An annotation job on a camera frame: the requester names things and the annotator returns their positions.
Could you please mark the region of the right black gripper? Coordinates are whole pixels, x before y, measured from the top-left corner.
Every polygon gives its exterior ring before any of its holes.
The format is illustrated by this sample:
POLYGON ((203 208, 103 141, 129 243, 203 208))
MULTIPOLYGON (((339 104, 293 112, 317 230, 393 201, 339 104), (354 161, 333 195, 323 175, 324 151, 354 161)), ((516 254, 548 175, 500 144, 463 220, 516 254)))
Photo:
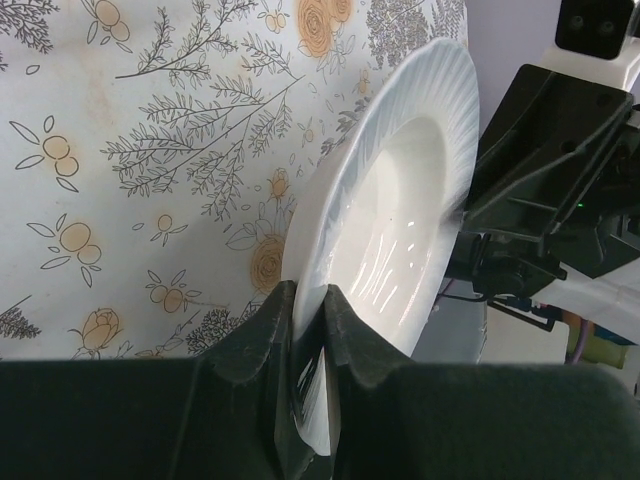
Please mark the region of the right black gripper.
POLYGON ((631 93, 520 67, 478 146, 452 279, 531 298, 570 270, 639 257, 639 110, 631 93))

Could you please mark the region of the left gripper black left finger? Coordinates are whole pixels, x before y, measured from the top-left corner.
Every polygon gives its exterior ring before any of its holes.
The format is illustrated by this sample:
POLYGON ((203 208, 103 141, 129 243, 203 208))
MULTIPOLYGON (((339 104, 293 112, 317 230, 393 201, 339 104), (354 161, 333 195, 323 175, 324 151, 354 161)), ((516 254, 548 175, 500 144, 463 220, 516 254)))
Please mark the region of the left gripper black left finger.
POLYGON ((295 285, 182 359, 1 366, 5 479, 296 479, 288 399, 295 285))

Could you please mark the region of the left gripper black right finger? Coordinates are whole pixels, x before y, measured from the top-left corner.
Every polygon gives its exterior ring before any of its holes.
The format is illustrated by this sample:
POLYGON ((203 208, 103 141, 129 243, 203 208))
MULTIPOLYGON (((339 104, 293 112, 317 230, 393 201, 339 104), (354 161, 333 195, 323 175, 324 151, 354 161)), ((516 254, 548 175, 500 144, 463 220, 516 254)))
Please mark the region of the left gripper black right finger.
POLYGON ((635 479, 639 408, 589 366, 421 364, 324 302, 337 479, 635 479))

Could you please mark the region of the white scalloped plate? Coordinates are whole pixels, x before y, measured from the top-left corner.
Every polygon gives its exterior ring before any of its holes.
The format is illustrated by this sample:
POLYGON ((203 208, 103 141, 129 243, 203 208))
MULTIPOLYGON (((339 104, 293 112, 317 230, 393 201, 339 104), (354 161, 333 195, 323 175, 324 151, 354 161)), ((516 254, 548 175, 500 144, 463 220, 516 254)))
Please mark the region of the white scalloped plate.
POLYGON ((282 257, 296 285, 290 366, 295 421, 331 451, 324 334, 330 286, 404 354, 427 322, 458 235, 479 141, 476 70, 459 42, 409 54, 347 140, 305 185, 282 257))

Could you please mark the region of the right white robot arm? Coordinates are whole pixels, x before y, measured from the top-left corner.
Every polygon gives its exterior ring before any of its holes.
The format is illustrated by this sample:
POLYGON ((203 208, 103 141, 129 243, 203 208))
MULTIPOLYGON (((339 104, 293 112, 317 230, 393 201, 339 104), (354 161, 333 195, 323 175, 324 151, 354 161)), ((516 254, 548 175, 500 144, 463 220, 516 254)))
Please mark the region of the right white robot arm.
POLYGON ((544 331, 563 312, 639 340, 639 107, 523 65, 478 146, 446 274, 544 331))

